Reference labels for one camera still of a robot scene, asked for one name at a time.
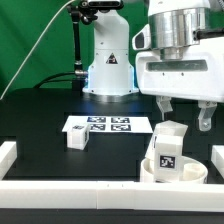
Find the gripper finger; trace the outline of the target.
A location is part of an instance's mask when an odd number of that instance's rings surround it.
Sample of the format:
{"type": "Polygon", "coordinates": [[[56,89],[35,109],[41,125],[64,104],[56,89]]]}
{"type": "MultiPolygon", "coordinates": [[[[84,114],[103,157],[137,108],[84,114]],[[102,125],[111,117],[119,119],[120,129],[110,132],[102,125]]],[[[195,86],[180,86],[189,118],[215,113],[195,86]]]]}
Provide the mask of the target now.
{"type": "Polygon", "coordinates": [[[212,127],[212,116],[217,108],[217,103],[212,101],[199,101],[200,113],[198,125],[200,131],[209,131],[212,127]]]}
{"type": "Polygon", "coordinates": [[[168,112],[172,112],[173,108],[171,105],[171,97],[167,96],[157,96],[156,103],[161,112],[162,119],[165,119],[165,114],[168,112]]]}

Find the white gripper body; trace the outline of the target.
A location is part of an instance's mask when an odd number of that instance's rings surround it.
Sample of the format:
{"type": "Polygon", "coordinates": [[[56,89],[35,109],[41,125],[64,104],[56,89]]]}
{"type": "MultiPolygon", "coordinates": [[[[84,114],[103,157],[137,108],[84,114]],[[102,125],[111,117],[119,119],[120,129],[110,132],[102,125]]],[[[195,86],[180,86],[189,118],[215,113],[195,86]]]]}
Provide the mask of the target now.
{"type": "Polygon", "coordinates": [[[143,94],[224,102],[224,53],[187,52],[180,61],[160,61],[152,52],[136,56],[143,94]]]}

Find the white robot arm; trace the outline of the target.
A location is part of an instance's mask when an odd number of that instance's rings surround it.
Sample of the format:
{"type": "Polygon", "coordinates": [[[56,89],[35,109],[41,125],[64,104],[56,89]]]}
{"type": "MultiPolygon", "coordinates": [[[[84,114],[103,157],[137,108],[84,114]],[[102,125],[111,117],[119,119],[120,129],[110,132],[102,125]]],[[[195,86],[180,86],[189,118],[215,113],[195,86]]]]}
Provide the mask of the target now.
{"type": "Polygon", "coordinates": [[[113,9],[120,1],[87,0],[98,19],[86,91],[126,95],[137,85],[162,113],[172,110],[173,98],[196,100],[199,129],[210,130],[224,103],[224,30],[209,27],[209,14],[224,0],[147,0],[148,23],[134,37],[113,9]]]}

